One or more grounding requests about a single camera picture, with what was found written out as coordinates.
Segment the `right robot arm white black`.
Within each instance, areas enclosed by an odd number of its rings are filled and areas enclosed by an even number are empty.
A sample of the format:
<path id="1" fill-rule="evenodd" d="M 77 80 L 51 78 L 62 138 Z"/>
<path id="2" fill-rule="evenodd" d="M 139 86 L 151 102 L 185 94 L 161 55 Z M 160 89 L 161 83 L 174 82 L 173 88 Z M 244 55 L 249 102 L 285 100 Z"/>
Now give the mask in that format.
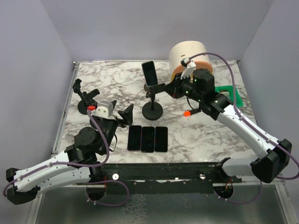
<path id="1" fill-rule="evenodd" d="M 233 102 L 215 90 L 214 76 L 207 69 L 196 69 L 193 78 L 180 78 L 176 74 L 168 84 L 159 84 L 155 94 L 166 92 L 172 98 L 186 96 L 199 103 L 200 110 L 228 127 L 253 151 L 254 156 L 243 159 L 227 157 L 218 163 L 215 179 L 226 182 L 232 176 L 255 176 L 264 183 L 271 183 L 288 165 L 292 144 L 266 132 L 248 119 Z"/>

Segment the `tall black smartphone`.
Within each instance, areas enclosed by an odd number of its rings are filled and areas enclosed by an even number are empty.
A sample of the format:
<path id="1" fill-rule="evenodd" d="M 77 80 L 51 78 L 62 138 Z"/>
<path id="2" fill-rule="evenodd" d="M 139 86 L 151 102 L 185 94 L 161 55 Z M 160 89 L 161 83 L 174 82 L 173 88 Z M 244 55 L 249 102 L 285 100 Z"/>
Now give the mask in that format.
<path id="1" fill-rule="evenodd" d="M 155 128 L 145 126 L 141 133 L 141 151 L 143 153 L 153 153 L 155 148 Z"/>

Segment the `black phone stand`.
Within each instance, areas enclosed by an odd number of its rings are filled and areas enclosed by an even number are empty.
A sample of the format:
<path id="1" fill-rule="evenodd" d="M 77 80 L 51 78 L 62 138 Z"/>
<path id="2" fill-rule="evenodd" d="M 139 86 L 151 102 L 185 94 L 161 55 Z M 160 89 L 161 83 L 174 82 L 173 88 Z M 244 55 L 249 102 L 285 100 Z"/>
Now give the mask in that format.
<path id="1" fill-rule="evenodd" d="M 142 107 L 142 115 L 147 120 L 158 120 L 163 114 L 162 106 L 155 101 L 156 91 L 158 90 L 158 85 L 149 87 L 149 92 L 146 94 L 147 98 L 150 98 L 150 102 L 147 102 Z"/>
<path id="2" fill-rule="evenodd" d="M 90 93 L 83 92 L 83 105 L 84 105 L 84 115 L 87 115 L 87 111 L 95 111 L 98 107 L 98 103 L 95 101 L 95 97 L 100 94 L 98 89 L 92 90 Z"/>
<path id="3" fill-rule="evenodd" d="M 78 94 L 79 95 L 79 97 L 80 97 L 80 101 L 79 101 L 79 103 L 78 103 L 78 106 L 77 106 L 77 108 L 78 108 L 78 111 L 81 113 L 81 114 L 83 114 L 84 115 L 84 105 L 83 105 L 83 92 L 81 91 L 81 82 L 82 82 L 82 80 L 81 79 L 76 79 L 75 80 L 75 82 L 74 82 L 74 84 L 73 84 L 73 86 L 72 86 L 72 88 L 73 88 L 73 92 L 74 93 L 76 93 L 76 94 Z"/>

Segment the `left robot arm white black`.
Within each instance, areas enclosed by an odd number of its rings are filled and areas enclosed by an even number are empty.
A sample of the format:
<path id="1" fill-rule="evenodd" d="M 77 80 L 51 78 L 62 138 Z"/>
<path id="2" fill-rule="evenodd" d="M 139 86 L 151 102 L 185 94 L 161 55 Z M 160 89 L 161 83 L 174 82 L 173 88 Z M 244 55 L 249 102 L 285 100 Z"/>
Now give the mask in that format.
<path id="1" fill-rule="evenodd" d="M 124 185 L 117 179 L 108 179 L 103 170 L 110 157 L 110 145 L 116 129 L 133 124 L 134 105 L 119 110 L 115 116 L 115 103 L 101 101 L 97 106 L 89 105 L 86 112 L 93 126 L 82 128 L 74 136 L 74 143 L 64 151 L 30 168 L 7 169 L 8 184 L 3 189 L 3 196 L 19 205 L 51 189 L 71 184 Z"/>

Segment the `purple smartphone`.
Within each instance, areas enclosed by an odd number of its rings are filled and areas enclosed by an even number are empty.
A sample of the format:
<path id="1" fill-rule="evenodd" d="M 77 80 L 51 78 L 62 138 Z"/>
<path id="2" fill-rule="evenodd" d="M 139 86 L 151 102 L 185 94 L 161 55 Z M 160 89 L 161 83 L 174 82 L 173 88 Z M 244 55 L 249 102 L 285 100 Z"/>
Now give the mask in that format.
<path id="1" fill-rule="evenodd" d="M 130 126 L 128 132 L 128 145 L 129 151 L 140 151 L 141 149 L 141 126 Z"/>

